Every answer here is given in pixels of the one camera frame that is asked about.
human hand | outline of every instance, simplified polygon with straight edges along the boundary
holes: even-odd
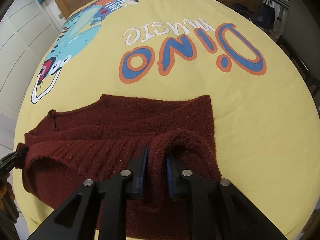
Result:
[[[9,182],[7,184],[3,184],[2,187],[0,187],[0,210],[4,211],[4,205],[2,202],[2,197],[8,193],[9,198],[13,201],[15,199],[15,196],[13,194],[12,186]]]

chair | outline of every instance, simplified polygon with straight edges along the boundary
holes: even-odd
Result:
[[[303,73],[314,97],[320,90],[320,27],[302,0],[290,0],[284,34],[277,41],[289,52]]]

silver screw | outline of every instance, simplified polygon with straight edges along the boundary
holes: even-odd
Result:
[[[123,177],[130,176],[131,175],[131,171],[123,170],[123,171],[120,172],[120,175],[123,176]]]
[[[89,187],[93,184],[93,180],[92,179],[86,179],[84,182],[83,182],[83,185]]]
[[[182,174],[183,176],[188,177],[188,176],[191,176],[191,175],[193,174],[193,172],[192,172],[191,170],[183,170],[183,171],[181,172],[181,174]]]
[[[228,179],[222,179],[222,180],[220,180],[220,184],[222,186],[229,186],[230,185],[230,181]]]

yellow bedsheet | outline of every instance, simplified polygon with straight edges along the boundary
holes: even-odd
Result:
[[[293,240],[320,190],[320,125],[311,95],[282,50],[214,0],[96,0],[71,16],[39,65],[15,146],[50,109],[103,94],[164,100],[210,95],[217,159],[230,179]],[[14,171],[30,232],[52,212]]]

red knit garment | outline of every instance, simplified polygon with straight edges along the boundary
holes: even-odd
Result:
[[[23,185],[55,209],[85,179],[110,178],[148,145],[145,196],[142,201],[128,201],[126,235],[187,239],[184,206],[169,201],[165,156],[179,147],[176,158],[186,169],[217,181],[221,174],[213,132],[209,96],[172,102],[102,95],[81,109],[65,113],[51,110],[25,134],[30,150],[21,167]]]

